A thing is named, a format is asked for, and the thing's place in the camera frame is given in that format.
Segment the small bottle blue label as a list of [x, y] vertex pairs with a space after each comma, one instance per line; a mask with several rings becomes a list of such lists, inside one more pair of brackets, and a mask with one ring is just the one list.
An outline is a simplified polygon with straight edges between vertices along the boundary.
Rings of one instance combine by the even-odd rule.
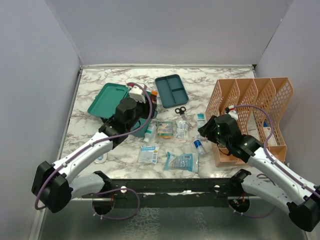
[[203, 156], [203, 155], [206, 154], [206, 151], [205, 151], [202, 143], [200, 142], [200, 140], [198, 140], [198, 139], [194, 140], [194, 141], [193, 141], [193, 144], [194, 144], [197, 152], [198, 152], [201, 156]]

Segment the teal medicine box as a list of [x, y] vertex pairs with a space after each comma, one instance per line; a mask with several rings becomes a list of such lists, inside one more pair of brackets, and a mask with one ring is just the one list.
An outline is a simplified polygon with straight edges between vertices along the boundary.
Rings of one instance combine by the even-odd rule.
[[87, 112], [111, 125], [112, 121], [123, 121], [134, 136], [143, 138], [151, 119], [157, 116], [157, 92], [141, 90], [134, 85], [128, 87], [117, 83], [106, 83]]

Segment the brown bottle orange cap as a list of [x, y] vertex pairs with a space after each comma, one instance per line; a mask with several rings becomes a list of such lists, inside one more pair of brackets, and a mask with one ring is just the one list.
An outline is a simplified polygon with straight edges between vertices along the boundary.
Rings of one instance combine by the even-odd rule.
[[151, 99], [152, 103], [157, 104], [157, 96], [158, 96], [158, 92], [155, 90], [153, 90], [150, 93], [150, 99]]

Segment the white plastic bottle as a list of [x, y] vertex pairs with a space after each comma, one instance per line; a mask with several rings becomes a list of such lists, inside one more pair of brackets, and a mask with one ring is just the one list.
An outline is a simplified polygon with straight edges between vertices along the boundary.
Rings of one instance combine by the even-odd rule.
[[155, 124], [150, 124], [144, 133], [143, 141], [146, 143], [149, 143], [153, 139], [156, 131], [157, 131], [157, 126]]

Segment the black handled scissors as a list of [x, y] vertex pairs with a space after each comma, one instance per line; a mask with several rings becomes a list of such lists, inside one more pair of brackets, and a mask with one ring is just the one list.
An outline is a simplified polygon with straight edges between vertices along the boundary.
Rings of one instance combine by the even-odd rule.
[[179, 114], [182, 119], [186, 122], [186, 124], [192, 129], [193, 126], [188, 122], [186, 116], [185, 116], [185, 112], [186, 112], [186, 107], [185, 106], [181, 106], [181, 107], [177, 107], [175, 110], [176, 114]]

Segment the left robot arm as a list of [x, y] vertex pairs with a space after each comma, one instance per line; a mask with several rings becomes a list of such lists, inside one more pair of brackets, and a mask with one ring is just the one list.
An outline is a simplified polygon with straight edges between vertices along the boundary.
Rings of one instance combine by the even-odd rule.
[[111, 186], [102, 174], [93, 173], [80, 180], [75, 178], [98, 157], [137, 132], [135, 124], [140, 119], [149, 121], [156, 111], [157, 104], [152, 100], [137, 102], [131, 97], [122, 99], [115, 113], [84, 145], [54, 163], [44, 161], [37, 167], [31, 187], [36, 201], [42, 202], [52, 213], [57, 213], [78, 196], [94, 193], [101, 198], [106, 197]]

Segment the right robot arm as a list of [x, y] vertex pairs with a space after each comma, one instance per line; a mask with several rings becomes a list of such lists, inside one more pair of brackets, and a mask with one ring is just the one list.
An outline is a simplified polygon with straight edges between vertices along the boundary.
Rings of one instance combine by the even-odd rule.
[[227, 148], [230, 155], [258, 169], [269, 178], [259, 179], [240, 169], [230, 178], [230, 191], [240, 196], [244, 192], [258, 196], [288, 214], [300, 229], [312, 232], [320, 222], [320, 188], [299, 176], [264, 149], [252, 135], [241, 133], [229, 114], [212, 116], [198, 129], [210, 142]]

